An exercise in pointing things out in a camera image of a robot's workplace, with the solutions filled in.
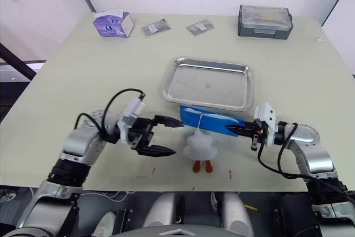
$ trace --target gray plastic box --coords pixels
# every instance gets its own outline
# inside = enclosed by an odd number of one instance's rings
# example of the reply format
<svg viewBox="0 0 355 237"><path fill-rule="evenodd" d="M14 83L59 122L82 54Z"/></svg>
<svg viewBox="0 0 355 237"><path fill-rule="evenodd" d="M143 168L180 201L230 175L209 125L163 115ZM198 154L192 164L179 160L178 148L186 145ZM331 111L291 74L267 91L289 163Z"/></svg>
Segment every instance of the gray plastic box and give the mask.
<svg viewBox="0 0 355 237"><path fill-rule="evenodd" d="M287 39L292 28L288 8L240 5L239 36Z"/></svg>

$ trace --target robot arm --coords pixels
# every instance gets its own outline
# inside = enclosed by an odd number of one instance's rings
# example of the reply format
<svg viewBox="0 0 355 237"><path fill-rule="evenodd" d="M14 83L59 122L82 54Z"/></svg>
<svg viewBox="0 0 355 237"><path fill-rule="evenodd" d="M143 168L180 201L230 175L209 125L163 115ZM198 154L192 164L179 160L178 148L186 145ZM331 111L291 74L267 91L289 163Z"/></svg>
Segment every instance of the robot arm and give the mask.
<svg viewBox="0 0 355 237"><path fill-rule="evenodd" d="M67 137L57 163L26 207L17 229L8 236L69 235L77 219L77 200L83 191L83 183L107 142L115 144L121 139L138 154L150 157L175 154L175 151L166 147L149 146L154 134L151 130L158 123L174 128L183 124L159 115L154 119L139 118L143 107L140 98L133 98L121 115L110 111L104 115L103 110L97 110L87 116L91 118L85 119ZM97 125L103 125L105 131Z"/></svg>
<svg viewBox="0 0 355 237"><path fill-rule="evenodd" d="M256 108L254 122L245 122L245 127L231 125L227 128L236 134L252 138L252 150L257 149L257 143L264 143L268 147L273 144L283 145L285 149L291 150L306 182L316 217L328 221L348 219L355 225L354 204L344 194L329 187L330 185L338 191L347 191L347 187L338 180L336 169L321 144L319 133L309 125L300 124L287 141L294 127L295 125L285 122L276 125L276 113L265 103ZM354 198L353 192L347 194Z"/></svg>

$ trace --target clear lid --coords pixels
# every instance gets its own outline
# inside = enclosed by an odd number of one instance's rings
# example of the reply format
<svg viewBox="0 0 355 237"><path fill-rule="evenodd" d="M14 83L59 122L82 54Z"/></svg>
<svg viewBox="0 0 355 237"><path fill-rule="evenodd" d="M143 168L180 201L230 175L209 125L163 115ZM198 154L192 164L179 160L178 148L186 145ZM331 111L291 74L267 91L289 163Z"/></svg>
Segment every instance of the clear lid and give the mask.
<svg viewBox="0 0 355 237"><path fill-rule="evenodd" d="M248 28L289 29L292 26L287 8L242 5L241 16L243 26Z"/></svg>

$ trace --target blue plastic bag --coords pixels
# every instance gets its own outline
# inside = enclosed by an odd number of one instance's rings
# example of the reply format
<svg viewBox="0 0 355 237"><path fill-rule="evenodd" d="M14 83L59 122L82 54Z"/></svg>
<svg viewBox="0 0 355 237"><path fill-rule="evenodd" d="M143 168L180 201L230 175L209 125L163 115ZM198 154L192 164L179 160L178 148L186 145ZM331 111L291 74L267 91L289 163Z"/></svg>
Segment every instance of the blue plastic bag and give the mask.
<svg viewBox="0 0 355 237"><path fill-rule="evenodd" d="M191 111L188 111L187 109L192 109L196 112L201 112L201 113L194 113ZM225 117L223 118L213 118L209 117L208 114L217 114ZM217 133L222 133L222 134L227 134L231 136L238 136L236 133L231 132L226 128L228 125L239 125L244 127L244 120L240 118L235 118L231 116L227 116L224 114L216 113L216 112L210 112L207 110L199 109L199 108L193 108L193 107L188 107L187 105L181 105L180 106L180 118L183 124L191 127L197 128L199 126L199 120L200 121L200 129L204 130L210 130L212 132L217 132Z"/></svg>

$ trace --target storage box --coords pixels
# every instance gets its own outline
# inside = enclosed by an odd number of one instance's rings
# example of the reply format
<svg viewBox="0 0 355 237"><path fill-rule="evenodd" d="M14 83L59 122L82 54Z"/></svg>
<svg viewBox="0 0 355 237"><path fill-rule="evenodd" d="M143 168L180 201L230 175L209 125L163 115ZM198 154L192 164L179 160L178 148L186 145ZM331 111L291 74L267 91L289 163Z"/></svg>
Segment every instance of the storage box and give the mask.
<svg viewBox="0 0 355 237"><path fill-rule="evenodd" d="M122 18L106 15L94 20L95 28L101 36L129 37L134 24L128 12Z"/></svg>
<svg viewBox="0 0 355 237"><path fill-rule="evenodd" d="M292 28L288 8L240 5L239 36L287 39Z"/></svg>

